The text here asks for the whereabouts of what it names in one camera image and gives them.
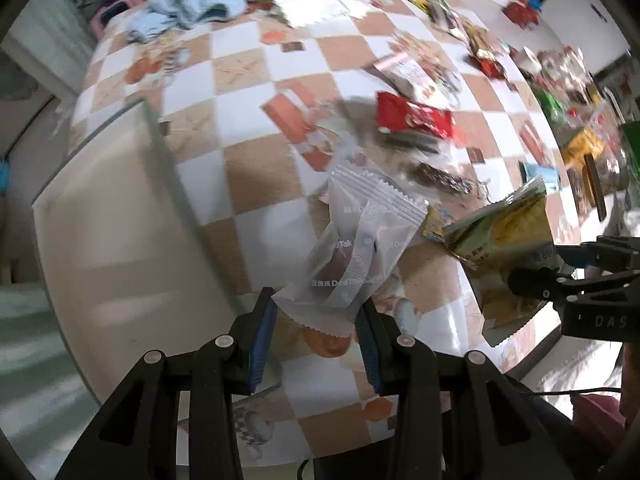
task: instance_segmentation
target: cable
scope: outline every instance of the cable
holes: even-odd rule
[[[305,470],[305,465],[307,465],[308,462],[309,460],[303,460],[302,464],[300,464],[300,467],[298,468],[298,473],[296,474],[297,480],[302,480],[302,472]]]
[[[622,388],[609,388],[602,386],[600,388],[587,388],[586,390],[565,390],[560,392],[525,392],[528,396],[545,396],[545,395],[571,395],[571,394],[593,394],[595,392],[614,392],[622,393]]]

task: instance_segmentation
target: cabinet door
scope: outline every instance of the cabinet door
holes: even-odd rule
[[[600,0],[545,0],[542,19],[564,44],[582,50],[587,70],[593,74],[629,49]]]

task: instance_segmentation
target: white tile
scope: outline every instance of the white tile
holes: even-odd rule
[[[409,10],[411,10],[411,12],[418,17],[418,19],[420,20],[429,20],[430,18],[428,17],[428,15],[423,11],[420,10],[419,7],[415,6],[414,4],[412,4],[411,2],[407,2],[405,1],[405,4],[407,7],[409,7]]]
[[[434,352],[464,355],[469,347],[469,338],[463,301],[452,301],[423,314],[415,337]]]
[[[100,61],[102,58],[104,58],[104,56],[107,55],[107,52],[111,47],[111,41],[113,41],[113,38],[102,40],[100,43],[98,43],[98,46],[96,47],[94,52],[94,56],[91,60],[91,64]]]
[[[211,57],[228,56],[260,46],[257,22],[246,22],[211,33]]]
[[[364,70],[342,70],[333,74],[334,81],[342,104],[358,132],[372,132],[376,125],[376,93],[391,92],[397,94],[394,88]]]
[[[204,34],[210,33],[210,23],[198,23],[195,27],[190,28],[189,30],[185,30],[184,33],[180,36],[180,39],[182,41],[187,41],[192,40],[193,38],[199,38],[200,36],[204,36]]]
[[[478,27],[486,28],[482,20],[478,18],[478,15],[472,10],[458,9],[456,12],[461,16],[465,16],[474,25],[477,25]]]
[[[520,137],[506,113],[485,112],[484,118],[494,134],[495,143],[498,145],[502,156],[524,155]]]
[[[463,112],[479,112],[481,108],[476,100],[476,96],[466,84],[466,81],[461,77],[458,80],[458,86],[460,88],[460,93],[458,94],[460,106],[458,110]]]
[[[273,436],[267,443],[260,446],[260,451],[262,458],[255,462],[258,466],[300,462],[313,457],[297,420],[276,422],[273,425]],[[284,479],[289,478],[289,475],[279,477],[278,474],[275,474],[273,477]],[[265,479],[265,473],[260,473],[256,478]]]
[[[577,227],[578,211],[575,208],[574,193],[571,190],[571,186],[563,187],[560,190],[560,198],[562,199],[562,206],[564,207],[564,216],[569,225]]]
[[[289,283],[318,241],[306,198],[238,215],[236,228],[252,290]]]
[[[456,163],[458,164],[470,164],[469,152],[466,148],[456,148]]]
[[[524,81],[524,76],[522,72],[517,67],[517,65],[513,62],[511,57],[504,54],[503,56],[496,56],[496,59],[501,63],[504,67],[504,71],[507,74],[507,79],[509,81]]]
[[[365,36],[364,40],[378,59],[394,53],[389,47],[389,42],[395,43],[391,36]]]
[[[489,201],[498,202],[513,192],[513,184],[507,166],[502,158],[487,158],[484,164],[474,164],[480,182],[485,182]]]
[[[353,372],[337,358],[313,354],[283,362],[282,383],[297,418],[360,403]]]
[[[441,43],[440,46],[444,49],[452,60],[455,67],[463,74],[484,75],[476,65],[469,54],[469,50],[466,45],[458,43]]]
[[[116,101],[91,114],[86,121],[87,134],[91,135],[95,130],[102,126],[105,121],[118,113],[123,106],[124,103],[122,101]]]
[[[119,51],[109,54],[102,62],[102,69],[98,80],[107,79],[109,76],[129,68],[136,57],[137,46],[127,45]]]
[[[215,117],[222,145],[277,134],[280,130],[262,110],[274,95],[273,83],[265,83],[217,96]]]
[[[289,151],[298,168],[302,193],[305,196],[313,195],[329,178],[327,172],[315,171],[293,146],[289,147]]]
[[[343,99],[376,99],[376,92],[398,94],[394,88],[364,70],[342,70],[334,73],[335,84]]]
[[[551,127],[549,126],[545,115],[542,112],[531,112],[530,116],[531,122],[538,132],[540,139],[545,143],[545,146],[552,150],[556,150],[558,148],[558,143],[556,142],[554,133],[551,131]]]
[[[283,52],[282,46],[267,45],[264,53],[271,79],[279,81],[290,77],[329,72],[324,55],[316,40],[303,40],[304,50]]]
[[[324,38],[325,36],[359,36],[360,31],[349,16],[332,18],[324,22],[314,23],[309,26],[311,35],[314,38]]]
[[[389,429],[389,424],[386,418],[378,420],[376,422],[366,421],[367,429],[369,430],[369,436],[372,442],[378,442],[386,438],[392,437],[394,430]]]
[[[520,94],[517,91],[511,91],[505,81],[491,81],[491,86],[494,88],[498,99],[500,99],[504,111],[509,114],[528,113],[527,107],[522,101]]]
[[[419,40],[436,41],[427,26],[416,16],[388,13],[389,19],[400,29],[413,34]]]
[[[203,61],[175,73],[174,80],[164,90],[164,115],[213,97],[213,68]]]
[[[200,225],[233,215],[225,178],[222,150],[185,160],[178,176]]]
[[[76,110],[74,111],[74,116],[71,119],[72,125],[78,124],[80,121],[87,118],[89,113],[91,113],[91,107],[94,105],[94,94],[95,85],[87,88],[80,94],[78,100],[76,101]]]

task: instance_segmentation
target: table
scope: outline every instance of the table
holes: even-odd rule
[[[459,0],[449,1],[481,25]],[[518,163],[531,162],[532,155],[517,132],[529,121],[561,171],[562,189],[546,206],[554,239],[580,241],[558,146],[510,58],[500,62],[516,91],[489,81],[467,62],[463,44],[431,28],[420,10],[402,0],[361,20],[297,30],[259,7],[252,5],[251,13],[234,22],[174,30],[147,45],[127,44],[124,30],[135,10],[114,19],[86,75],[70,146],[124,103],[146,97],[168,122],[166,142],[196,218],[248,308],[263,286],[287,283],[328,222],[326,206],[313,197],[326,174],[311,168],[262,106],[278,92],[300,88],[315,99],[347,104],[371,104],[376,91],[394,91],[363,68],[391,53],[396,29],[428,42],[443,64],[462,74],[461,106],[454,116],[466,137],[456,149],[463,170],[479,180],[491,178],[494,201],[520,187]],[[304,50],[283,52],[281,44],[293,41]],[[347,113],[353,109],[346,107]],[[481,336],[482,316],[462,267],[434,242],[409,247],[376,296],[392,310],[406,300],[419,316],[417,338],[436,351],[461,355],[480,349],[505,371],[536,343],[530,322],[491,348]],[[279,379],[234,408],[244,465],[325,456],[392,435],[397,399],[373,393],[353,337],[330,338],[281,313],[271,351]],[[181,428],[184,439],[188,424]],[[184,462],[180,446],[178,461]]]

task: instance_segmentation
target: clear plastic bag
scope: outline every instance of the clear plastic bag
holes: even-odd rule
[[[329,179],[331,221],[302,273],[273,297],[293,320],[346,337],[360,305],[391,274],[424,220],[382,172],[345,162]]]

